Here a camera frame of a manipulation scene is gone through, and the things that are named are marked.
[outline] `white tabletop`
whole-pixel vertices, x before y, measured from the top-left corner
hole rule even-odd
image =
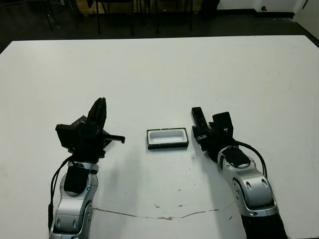
[[[265,158],[288,236],[319,236],[319,50],[304,36],[243,36],[12,42],[0,55],[1,238],[48,237],[49,185],[70,155],[55,126],[98,97],[126,143],[99,162],[90,239],[245,238],[192,107],[231,113],[235,139]],[[167,127],[186,127],[188,149],[148,151],[146,130]]]

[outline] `chair leg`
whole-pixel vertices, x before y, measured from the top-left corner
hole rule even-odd
[[[101,4],[102,4],[102,8],[103,8],[104,14],[106,15],[106,10],[105,10],[104,3],[102,2]]]
[[[142,0],[140,0],[140,13],[142,13]]]
[[[131,12],[131,35],[134,35],[134,0],[132,0],[132,12]]]
[[[66,4],[68,5],[68,7],[70,8],[70,11],[72,12],[73,21],[74,21],[76,28],[79,28],[78,21],[76,19],[76,13],[75,13],[73,1],[70,0],[70,1],[66,2]]]
[[[98,1],[95,1],[96,4],[96,15],[98,17],[98,32],[101,34],[101,29],[100,29],[100,17],[99,17],[99,4]]]
[[[49,5],[50,12],[51,12],[51,15],[52,15],[52,17],[53,17],[53,20],[54,20],[54,21],[56,21],[56,20],[55,20],[54,13],[53,13],[53,10],[52,10],[52,7],[51,7],[51,4],[50,4],[50,0],[46,0],[46,2],[47,2],[47,3],[48,3],[48,5]]]
[[[156,33],[159,32],[158,0],[155,0]]]
[[[43,9],[43,13],[44,13],[44,15],[45,15],[45,17],[46,17],[46,20],[47,20],[48,23],[49,23],[50,29],[53,31],[53,27],[52,27],[52,24],[51,24],[50,19],[49,19],[49,17],[48,17],[48,13],[46,12],[46,8],[45,8],[45,6],[44,6],[44,3],[43,3],[42,0],[41,0],[40,2],[41,2],[42,9]]]
[[[188,0],[186,0],[184,12],[187,11],[187,5],[188,5]]]
[[[190,24],[189,24],[189,30],[193,30],[193,0],[190,0]]]

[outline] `chair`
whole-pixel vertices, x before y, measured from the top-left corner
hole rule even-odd
[[[100,17],[99,17],[99,5],[98,5],[99,2],[102,4],[104,13],[106,13],[104,3],[107,4],[108,13],[110,13],[109,3],[128,3],[128,2],[131,2],[131,3],[132,3],[132,11],[131,11],[131,34],[133,35],[133,33],[134,33],[134,0],[95,0],[95,4],[96,4],[96,14],[97,14],[97,18],[98,18],[98,32],[99,32],[99,34],[101,34],[101,29],[100,29]],[[137,4],[137,11],[139,11],[138,0],[136,0],[136,4]]]

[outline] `black cable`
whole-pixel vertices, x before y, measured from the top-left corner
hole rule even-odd
[[[49,228],[49,232],[51,230],[51,226],[52,226],[52,222],[53,222],[53,196],[54,196],[54,192],[55,192],[55,185],[56,185],[56,182],[58,180],[58,176],[59,176],[61,168],[63,168],[63,166],[65,164],[67,164],[67,162],[73,161],[72,158],[73,158],[73,155],[71,155],[70,157],[68,157],[67,159],[65,159],[62,162],[61,166],[55,172],[55,174],[53,175],[52,180],[51,180],[51,187],[50,187],[51,198],[50,198],[50,204],[48,206],[48,228]]]
[[[267,167],[266,167],[266,163],[263,159],[263,157],[261,156],[261,154],[255,150],[252,146],[250,146],[249,144],[246,144],[246,143],[242,143],[242,142],[239,142],[239,141],[236,141],[236,143],[240,146],[243,146],[247,149],[250,149],[251,151],[253,151],[255,154],[257,154],[257,156],[259,157],[260,161],[261,161],[261,165],[263,166],[263,175],[265,176],[265,178],[267,178]]]

